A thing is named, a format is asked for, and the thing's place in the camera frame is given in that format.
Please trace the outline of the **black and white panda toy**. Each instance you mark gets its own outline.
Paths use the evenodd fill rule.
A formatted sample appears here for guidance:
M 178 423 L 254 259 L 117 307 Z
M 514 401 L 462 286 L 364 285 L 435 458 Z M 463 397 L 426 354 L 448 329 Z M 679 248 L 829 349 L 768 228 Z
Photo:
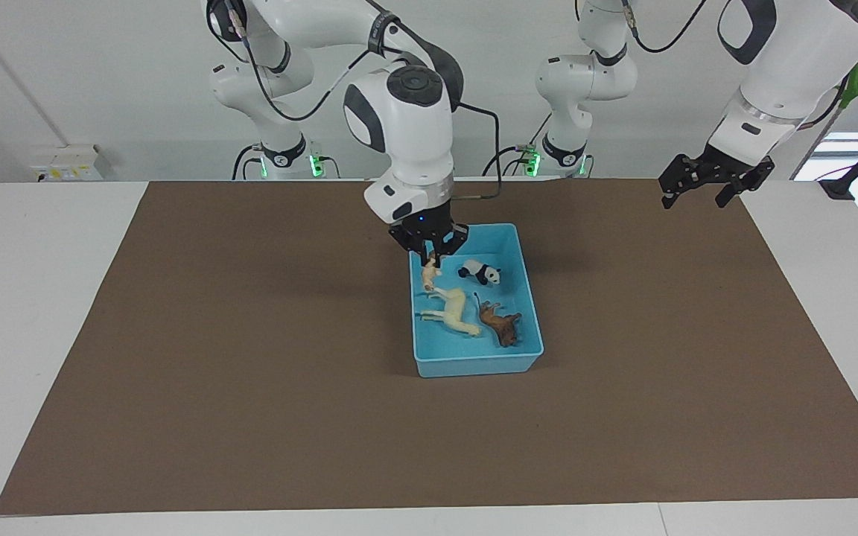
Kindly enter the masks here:
M 457 268 L 457 275 L 460 278 L 474 279 L 477 284 L 483 286 L 501 284 L 501 269 L 477 259 L 466 259 L 462 266 Z

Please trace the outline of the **cream llama toy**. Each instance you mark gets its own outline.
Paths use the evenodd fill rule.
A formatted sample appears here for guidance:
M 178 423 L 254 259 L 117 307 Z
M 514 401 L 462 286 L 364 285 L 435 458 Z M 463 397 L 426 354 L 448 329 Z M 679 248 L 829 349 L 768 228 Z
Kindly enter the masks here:
M 466 294 L 462 288 L 443 289 L 433 287 L 427 292 L 429 298 L 439 298 L 444 301 L 442 310 L 422 310 L 416 313 L 421 320 L 439 320 L 447 328 L 477 338 L 481 328 L 474 323 L 464 322 Z

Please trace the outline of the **brown lion toy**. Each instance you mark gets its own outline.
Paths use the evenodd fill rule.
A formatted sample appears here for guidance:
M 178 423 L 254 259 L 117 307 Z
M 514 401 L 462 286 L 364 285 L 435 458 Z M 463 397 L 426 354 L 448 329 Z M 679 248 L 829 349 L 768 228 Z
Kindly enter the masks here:
M 477 293 L 473 293 L 473 297 L 477 303 L 477 318 L 495 334 L 498 345 L 507 348 L 517 344 L 522 313 L 501 313 L 503 305 L 500 302 L 483 301 Z

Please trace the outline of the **light blue storage box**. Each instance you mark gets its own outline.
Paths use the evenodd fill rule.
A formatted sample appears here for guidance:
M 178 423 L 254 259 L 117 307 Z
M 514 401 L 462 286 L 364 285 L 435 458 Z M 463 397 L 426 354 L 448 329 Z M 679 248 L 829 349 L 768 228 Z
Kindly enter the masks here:
M 474 279 L 460 278 L 457 268 L 470 258 L 500 268 L 500 285 L 483 286 Z M 420 377 L 524 373 L 544 353 L 537 308 L 515 225 L 490 223 L 471 227 L 466 244 L 455 255 L 444 255 L 442 274 L 435 280 L 436 287 L 463 289 L 466 294 L 463 321 L 480 326 L 477 338 L 453 331 L 439 320 L 421 320 L 416 315 L 422 310 L 442 310 L 444 306 L 442 299 L 429 298 L 423 291 L 421 268 L 420 257 L 409 255 L 413 347 Z M 507 348 L 498 345 L 495 334 L 477 318 L 473 293 L 479 294 L 483 301 L 500 302 L 501 313 L 522 313 L 517 344 Z

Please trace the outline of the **green tipped pole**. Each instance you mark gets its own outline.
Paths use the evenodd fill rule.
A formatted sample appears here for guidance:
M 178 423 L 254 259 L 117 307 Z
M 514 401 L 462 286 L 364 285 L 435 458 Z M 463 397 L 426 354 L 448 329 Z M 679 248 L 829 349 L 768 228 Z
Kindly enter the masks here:
M 858 98 L 858 63 L 844 76 L 841 83 L 835 87 L 835 95 L 830 102 L 830 105 L 824 109 L 817 118 L 807 120 L 802 124 L 799 131 L 807 131 L 814 129 L 821 122 L 825 121 L 825 125 L 821 128 L 817 139 L 810 144 L 806 155 L 798 163 L 795 170 L 790 174 L 789 181 L 797 179 L 801 172 L 801 168 L 808 162 L 811 156 L 814 155 L 816 148 L 824 141 L 825 136 L 830 132 L 830 129 L 837 122 L 839 116 Z

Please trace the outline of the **brown table mat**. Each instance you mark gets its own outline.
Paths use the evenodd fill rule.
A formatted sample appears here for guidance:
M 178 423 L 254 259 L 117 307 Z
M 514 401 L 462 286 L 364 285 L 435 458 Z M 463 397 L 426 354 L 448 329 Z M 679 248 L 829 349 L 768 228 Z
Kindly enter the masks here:
M 858 497 L 858 401 L 746 208 L 515 183 L 544 340 L 422 379 L 353 183 L 147 187 L 0 515 Z

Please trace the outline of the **white wall socket box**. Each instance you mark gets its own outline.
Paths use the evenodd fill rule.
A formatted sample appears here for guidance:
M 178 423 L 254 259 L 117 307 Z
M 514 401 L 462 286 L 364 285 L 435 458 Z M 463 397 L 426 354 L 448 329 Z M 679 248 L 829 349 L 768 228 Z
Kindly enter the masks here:
M 43 148 L 33 154 L 28 170 L 37 181 L 109 181 L 115 177 L 96 144 Z

